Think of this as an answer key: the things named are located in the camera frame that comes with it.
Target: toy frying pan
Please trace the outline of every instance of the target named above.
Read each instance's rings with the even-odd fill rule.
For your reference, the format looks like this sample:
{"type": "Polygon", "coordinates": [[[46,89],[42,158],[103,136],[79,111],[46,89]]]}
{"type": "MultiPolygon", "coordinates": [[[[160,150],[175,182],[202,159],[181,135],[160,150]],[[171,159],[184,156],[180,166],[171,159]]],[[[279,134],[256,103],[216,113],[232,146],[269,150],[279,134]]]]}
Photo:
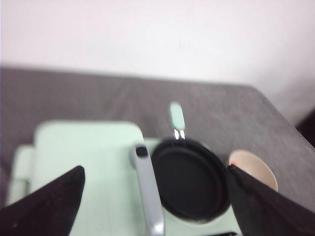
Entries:
{"type": "Polygon", "coordinates": [[[175,216],[204,223],[229,206],[225,168],[197,141],[185,138],[185,121],[179,103],[170,104],[175,139],[159,144],[152,165],[163,206],[175,216]]]}

